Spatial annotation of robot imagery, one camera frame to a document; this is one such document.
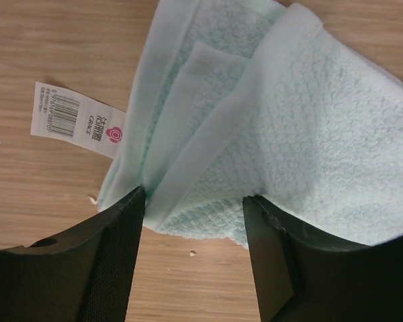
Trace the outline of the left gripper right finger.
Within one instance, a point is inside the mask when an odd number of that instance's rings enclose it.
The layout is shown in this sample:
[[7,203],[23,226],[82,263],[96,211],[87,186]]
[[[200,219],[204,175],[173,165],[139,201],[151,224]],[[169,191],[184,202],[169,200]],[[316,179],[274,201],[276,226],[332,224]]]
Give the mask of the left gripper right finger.
[[403,321],[403,235],[367,246],[242,201],[262,321]]

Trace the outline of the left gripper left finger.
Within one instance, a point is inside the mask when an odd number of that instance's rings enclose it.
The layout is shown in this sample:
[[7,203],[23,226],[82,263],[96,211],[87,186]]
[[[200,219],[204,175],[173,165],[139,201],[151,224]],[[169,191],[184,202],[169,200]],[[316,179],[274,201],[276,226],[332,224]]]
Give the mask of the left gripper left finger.
[[0,321],[124,321],[145,192],[25,247],[0,249]]

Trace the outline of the light mint green towel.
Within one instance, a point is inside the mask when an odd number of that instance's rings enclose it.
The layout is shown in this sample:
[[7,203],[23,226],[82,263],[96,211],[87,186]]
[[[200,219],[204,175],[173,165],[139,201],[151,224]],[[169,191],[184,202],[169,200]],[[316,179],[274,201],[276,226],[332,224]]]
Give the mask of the light mint green towel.
[[403,234],[403,82],[275,1],[160,1],[98,196],[144,226],[246,245],[260,195],[329,233]]

